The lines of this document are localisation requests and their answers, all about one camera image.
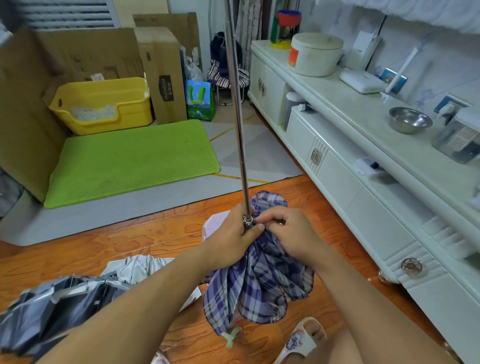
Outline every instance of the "wall socket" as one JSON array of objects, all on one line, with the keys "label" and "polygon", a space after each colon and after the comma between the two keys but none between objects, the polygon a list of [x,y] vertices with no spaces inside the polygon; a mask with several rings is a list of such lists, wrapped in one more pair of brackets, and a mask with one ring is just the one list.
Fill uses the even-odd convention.
[{"label": "wall socket", "polygon": [[438,114],[440,109],[442,107],[444,107],[446,104],[448,104],[449,102],[451,102],[452,104],[455,104],[455,111],[452,113],[452,115],[455,115],[456,113],[458,113],[458,111],[461,108],[466,108],[468,106],[472,106],[472,104],[470,104],[468,101],[462,100],[461,98],[458,98],[458,97],[453,96],[451,94],[447,94],[447,96],[445,96],[442,99],[442,101],[440,101],[440,103],[433,109],[433,111]]},{"label": "wall socket", "polygon": [[[387,82],[389,84],[392,82],[393,78],[396,76],[396,72],[390,68],[385,68],[384,71],[382,72],[382,75],[380,76],[380,79],[384,82]],[[395,87],[392,88],[392,91],[394,94],[398,94],[400,90],[402,89],[403,85],[405,82],[407,82],[408,77],[406,76],[400,76],[398,79],[398,82],[396,83]]]}]

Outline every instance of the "cabinet countertop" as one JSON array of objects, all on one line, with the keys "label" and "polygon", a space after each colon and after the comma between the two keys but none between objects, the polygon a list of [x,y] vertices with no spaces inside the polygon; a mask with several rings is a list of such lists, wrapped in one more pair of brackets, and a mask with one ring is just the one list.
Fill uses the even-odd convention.
[{"label": "cabinet countertop", "polygon": [[288,66],[288,50],[275,49],[270,41],[253,42],[252,49],[266,56],[275,66],[308,90],[341,119],[369,139],[393,161],[423,183],[439,198],[480,229],[480,213],[467,201],[474,196],[480,183],[480,168],[476,163],[456,163],[431,145],[432,138],[442,129],[434,121],[431,128],[407,135],[389,125],[388,110],[410,107],[390,98],[382,101],[380,94],[362,95],[339,79],[341,69],[327,77],[307,77],[296,74]]}]

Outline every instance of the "orange label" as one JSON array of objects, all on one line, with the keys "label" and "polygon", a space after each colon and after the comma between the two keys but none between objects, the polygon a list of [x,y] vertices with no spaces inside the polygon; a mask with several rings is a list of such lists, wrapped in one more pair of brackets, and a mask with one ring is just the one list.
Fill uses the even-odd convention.
[{"label": "orange label", "polygon": [[288,64],[290,67],[295,68],[297,65],[297,58],[299,56],[299,52],[295,48],[290,48],[290,54],[288,56]]}]

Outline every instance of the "gray canister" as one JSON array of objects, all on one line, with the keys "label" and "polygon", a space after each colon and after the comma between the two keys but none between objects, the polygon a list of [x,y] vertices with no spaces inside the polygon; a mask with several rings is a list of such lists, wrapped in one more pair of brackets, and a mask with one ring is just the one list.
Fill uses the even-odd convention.
[{"label": "gray canister", "polygon": [[288,121],[292,107],[305,103],[305,100],[296,92],[287,93],[287,102],[285,103],[285,118],[283,120],[283,130],[287,131]]}]

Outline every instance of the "green bag handle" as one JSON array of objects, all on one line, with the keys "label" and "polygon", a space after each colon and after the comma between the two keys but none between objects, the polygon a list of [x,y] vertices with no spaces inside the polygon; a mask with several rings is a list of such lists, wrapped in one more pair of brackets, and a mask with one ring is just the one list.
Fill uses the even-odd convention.
[{"label": "green bag handle", "polygon": [[192,104],[198,105],[203,102],[204,99],[204,94],[205,94],[206,88],[205,87],[200,87],[200,92],[198,93],[198,100],[193,99],[193,86],[188,86],[188,93],[190,95],[190,100],[192,101]]}]

